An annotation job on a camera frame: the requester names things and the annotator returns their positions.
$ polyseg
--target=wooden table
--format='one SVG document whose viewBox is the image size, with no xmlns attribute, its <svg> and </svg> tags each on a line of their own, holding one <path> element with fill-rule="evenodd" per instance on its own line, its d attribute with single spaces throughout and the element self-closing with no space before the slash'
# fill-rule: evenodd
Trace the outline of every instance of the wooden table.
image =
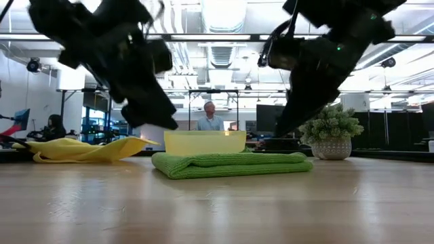
<svg viewBox="0 0 434 244">
<path fill-rule="evenodd" d="M 168 180 L 147 158 L 0 165 L 2 244 L 434 241 L 434 167 L 356 159 L 310 173 Z"/>
</svg>

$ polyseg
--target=translucent yellow container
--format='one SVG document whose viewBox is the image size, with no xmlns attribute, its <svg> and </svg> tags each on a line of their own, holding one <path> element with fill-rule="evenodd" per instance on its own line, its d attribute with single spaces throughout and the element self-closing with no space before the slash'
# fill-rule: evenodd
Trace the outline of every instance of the translucent yellow container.
<svg viewBox="0 0 434 244">
<path fill-rule="evenodd" d="M 239 153 L 245 148 L 245 136 L 245 131 L 165 131 L 165 151 L 176 156 Z"/>
</svg>

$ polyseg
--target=green towel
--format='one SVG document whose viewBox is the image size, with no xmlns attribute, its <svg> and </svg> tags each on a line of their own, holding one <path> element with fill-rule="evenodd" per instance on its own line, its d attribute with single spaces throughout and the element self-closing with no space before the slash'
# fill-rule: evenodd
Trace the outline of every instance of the green towel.
<svg viewBox="0 0 434 244">
<path fill-rule="evenodd" d="M 173 180 L 305 172 L 313 168 L 306 155 L 300 152 L 285 155 L 243 151 L 190 157 L 157 152 L 152 156 L 152 164 Z"/>
</svg>

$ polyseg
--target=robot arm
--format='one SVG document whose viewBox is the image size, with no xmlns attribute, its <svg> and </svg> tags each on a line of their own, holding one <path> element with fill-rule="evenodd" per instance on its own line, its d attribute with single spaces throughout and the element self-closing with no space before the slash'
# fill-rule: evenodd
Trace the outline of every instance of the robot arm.
<svg viewBox="0 0 434 244">
<path fill-rule="evenodd" d="M 265 43 L 258 65 L 290 70 L 291 91 L 277 122 L 276 136 L 284 136 L 314 117 L 339 96 L 338 88 L 350 75 L 370 44 L 395 36 L 382 17 L 406 0 L 287 0 L 283 9 L 292 20 L 278 26 Z M 294 38 L 298 14 L 328 33 Z"/>
<path fill-rule="evenodd" d="M 172 54 L 164 40 L 147 39 L 144 26 L 153 18 L 139 0 L 102 0 L 94 13 L 69 0 L 30 3 L 35 30 L 64 48 L 58 61 L 84 66 L 116 103 L 126 100 L 121 113 L 132 127 L 178 127 L 172 118 L 176 109 L 155 78 L 172 69 Z"/>
</svg>

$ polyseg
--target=white flower pot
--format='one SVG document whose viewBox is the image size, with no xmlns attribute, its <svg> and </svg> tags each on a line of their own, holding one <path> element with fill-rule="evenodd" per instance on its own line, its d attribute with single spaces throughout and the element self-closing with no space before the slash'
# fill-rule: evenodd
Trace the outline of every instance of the white flower pot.
<svg viewBox="0 0 434 244">
<path fill-rule="evenodd" d="M 330 138 L 311 145 L 314 157 L 323 160 L 344 160 L 351 154 L 351 139 Z"/>
</svg>

